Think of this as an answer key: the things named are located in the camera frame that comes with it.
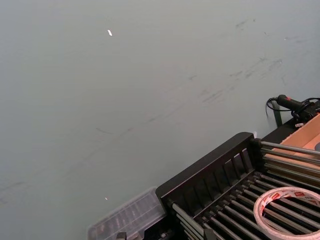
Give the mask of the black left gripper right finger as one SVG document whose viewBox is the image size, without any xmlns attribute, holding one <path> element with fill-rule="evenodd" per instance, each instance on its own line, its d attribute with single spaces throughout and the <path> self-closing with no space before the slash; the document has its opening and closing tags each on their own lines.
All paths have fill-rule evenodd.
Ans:
<svg viewBox="0 0 320 240">
<path fill-rule="evenodd" d="M 215 234 L 214 230 L 211 228 L 205 228 L 203 230 L 204 240 L 219 240 L 218 236 Z"/>
</svg>

